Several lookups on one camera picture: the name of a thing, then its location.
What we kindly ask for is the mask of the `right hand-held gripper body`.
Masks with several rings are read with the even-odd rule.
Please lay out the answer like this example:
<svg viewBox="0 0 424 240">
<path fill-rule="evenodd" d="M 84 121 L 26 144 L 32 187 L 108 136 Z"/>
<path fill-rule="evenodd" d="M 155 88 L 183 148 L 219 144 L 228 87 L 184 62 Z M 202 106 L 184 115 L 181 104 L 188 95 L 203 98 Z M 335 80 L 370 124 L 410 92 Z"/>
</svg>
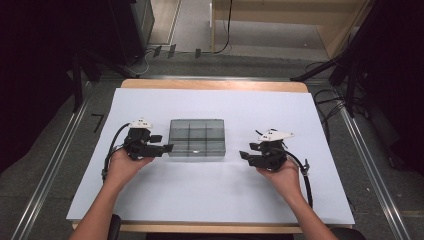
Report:
<svg viewBox="0 0 424 240">
<path fill-rule="evenodd" d="M 270 129 L 265 133 L 258 132 L 258 144 L 261 144 L 259 155 L 254 155 L 253 161 L 248 161 L 250 166 L 276 172 L 288 158 L 284 140 L 294 136 L 293 133 L 281 132 Z"/>
</svg>

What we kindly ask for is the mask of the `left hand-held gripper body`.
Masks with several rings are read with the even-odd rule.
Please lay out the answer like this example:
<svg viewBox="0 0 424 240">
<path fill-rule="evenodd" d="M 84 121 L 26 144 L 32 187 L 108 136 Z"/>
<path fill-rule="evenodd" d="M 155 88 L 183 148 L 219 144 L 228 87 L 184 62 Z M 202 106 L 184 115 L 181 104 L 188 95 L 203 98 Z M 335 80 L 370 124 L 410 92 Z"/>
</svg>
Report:
<svg viewBox="0 0 424 240">
<path fill-rule="evenodd" d="M 161 147 L 150 142 L 152 125 L 143 118 L 129 124 L 128 134 L 124 139 L 123 147 L 132 160 L 143 157 L 161 157 Z"/>
</svg>

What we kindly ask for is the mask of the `clear plastic compartment box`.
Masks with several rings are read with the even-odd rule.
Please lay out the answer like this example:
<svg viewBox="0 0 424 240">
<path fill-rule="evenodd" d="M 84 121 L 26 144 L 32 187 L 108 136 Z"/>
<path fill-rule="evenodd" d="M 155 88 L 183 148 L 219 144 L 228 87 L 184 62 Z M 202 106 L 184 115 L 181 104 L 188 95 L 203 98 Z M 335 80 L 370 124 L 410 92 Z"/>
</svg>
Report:
<svg viewBox="0 0 424 240">
<path fill-rule="evenodd" d="M 171 157 L 222 157 L 226 154 L 223 119 L 173 119 L 168 143 Z"/>
</svg>

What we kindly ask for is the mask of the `person's right hand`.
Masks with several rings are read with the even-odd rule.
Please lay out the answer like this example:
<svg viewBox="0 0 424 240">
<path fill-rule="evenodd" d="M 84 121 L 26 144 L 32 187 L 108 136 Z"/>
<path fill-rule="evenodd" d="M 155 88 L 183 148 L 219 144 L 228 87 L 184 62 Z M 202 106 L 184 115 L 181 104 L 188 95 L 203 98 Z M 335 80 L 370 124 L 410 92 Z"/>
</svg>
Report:
<svg viewBox="0 0 424 240">
<path fill-rule="evenodd" d="M 286 160 L 277 172 L 257 168 L 257 172 L 269 180 L 275 190 L 289 203 L 302 197 L 299 183 L 299 168 L 291 160 Z"/>
</svg>

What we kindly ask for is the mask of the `person's left hand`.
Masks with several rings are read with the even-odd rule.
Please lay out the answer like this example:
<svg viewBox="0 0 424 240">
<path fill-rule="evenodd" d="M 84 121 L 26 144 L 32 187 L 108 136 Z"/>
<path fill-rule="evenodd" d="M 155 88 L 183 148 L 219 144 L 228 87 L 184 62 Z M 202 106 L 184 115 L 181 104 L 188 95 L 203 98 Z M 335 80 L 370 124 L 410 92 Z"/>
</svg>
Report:
<svg viewBox="0 0 424 240">
<path fill-rule="evenodd" d="M 117 150 L 111 157 L 109 171 L 104 183 L 108 191 L 119 193 L 125 185 L 146 165 L 152 157 L 132 160 L 124 149 Z"/>
</svg>

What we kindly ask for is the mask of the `black metal stand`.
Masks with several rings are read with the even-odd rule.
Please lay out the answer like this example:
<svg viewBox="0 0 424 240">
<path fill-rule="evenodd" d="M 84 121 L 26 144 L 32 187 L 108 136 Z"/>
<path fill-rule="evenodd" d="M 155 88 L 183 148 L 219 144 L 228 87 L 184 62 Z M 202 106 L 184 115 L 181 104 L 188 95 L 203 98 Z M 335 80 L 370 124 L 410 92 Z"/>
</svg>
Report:
<svg viewBox="0 0 424 240">
<path fill-rule="evenodd" d="M 95 59 L 88 50 L 77 51 L 72 58 L 74 113 L 77 112 L 83 102 L 82 74 L 85 74 L 89 81 L 95 82 L 97 82 L 101 76 L 96 66 Z"/>
</svg>

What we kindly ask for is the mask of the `black cabinet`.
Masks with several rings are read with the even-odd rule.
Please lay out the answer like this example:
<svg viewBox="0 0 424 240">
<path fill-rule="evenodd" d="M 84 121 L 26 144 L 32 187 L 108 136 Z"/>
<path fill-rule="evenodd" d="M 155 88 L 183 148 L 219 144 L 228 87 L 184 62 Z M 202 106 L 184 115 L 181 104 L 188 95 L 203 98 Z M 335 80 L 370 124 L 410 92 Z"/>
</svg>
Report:
<svg viewBox="0 0 424 240">
<path fill-rule="evenodd" d="M 108 0 L 118 36 L 121 62 L 132 65 L 146 54 L 155 23 L 151 0 Z"/>
</svg>

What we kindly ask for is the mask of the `black tripod stand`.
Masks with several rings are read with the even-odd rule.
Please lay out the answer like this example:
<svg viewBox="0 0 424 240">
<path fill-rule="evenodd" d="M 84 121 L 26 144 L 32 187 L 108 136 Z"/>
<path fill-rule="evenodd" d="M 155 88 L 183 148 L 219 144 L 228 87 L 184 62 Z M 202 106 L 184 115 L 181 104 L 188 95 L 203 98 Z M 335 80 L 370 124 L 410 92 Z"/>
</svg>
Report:
<svg viewBox="0 0 424 240">
<path fill-rule="evenodd" d="M 332 67 L 337 84 L 358 74 L 366 96 L 384 113 L 424 111 L 424 0 L 375 0 L 352 42 L 338 56 L 300 75 L 298 82 Z"/>
</svg>

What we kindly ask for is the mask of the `light wooden shelf unit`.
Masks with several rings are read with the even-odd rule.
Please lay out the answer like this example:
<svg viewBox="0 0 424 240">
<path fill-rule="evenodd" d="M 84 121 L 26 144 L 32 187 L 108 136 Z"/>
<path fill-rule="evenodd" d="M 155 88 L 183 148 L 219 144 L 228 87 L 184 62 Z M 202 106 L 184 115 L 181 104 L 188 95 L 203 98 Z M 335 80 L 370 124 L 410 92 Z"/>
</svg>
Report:
<svg viewBox="0 0 424 240">
<path fill-rule="evenodd" d="M 330 58 L 336 57 L 371 0 L 211 0 L 211 50 L 215 22 L 287 23 L 313 25 Z"/>
</svg>

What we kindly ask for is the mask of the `metal floor rail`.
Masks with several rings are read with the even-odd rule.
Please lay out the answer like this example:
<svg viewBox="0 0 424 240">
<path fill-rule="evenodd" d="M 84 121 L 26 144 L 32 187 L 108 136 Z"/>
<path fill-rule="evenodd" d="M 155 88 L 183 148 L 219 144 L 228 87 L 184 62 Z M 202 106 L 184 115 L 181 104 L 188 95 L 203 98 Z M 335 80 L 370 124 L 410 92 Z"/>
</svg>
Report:
<svg viewBox="0 0 424 240">
<path fill-rule="evenodd" d="M 341 115 L 395 240 L 412 240 L 401 213 L 374 162 L 374 158 L 370 153 L 356 120 L 350 116 L 347 110 L 342 110 Z"/>
<path fill-rule="evenodd" d="M 74 138 L 75 132 L 84 116 L 87 109 L 88 99 L 85 99 L 82 104 L 72 113 L 67 126 L 58 141 L 56 148 L 49 159 L 45 171 L 38 185 L 29 199 L 20 221 L 11 237 L 11 240 L 27 240 L 32 230 L 32 227 L 43 207 L 43 204 L 48 196 L 55 177 L 60 169 L 63 159 L 69 149 L 69 146 Z"/>
</svg>

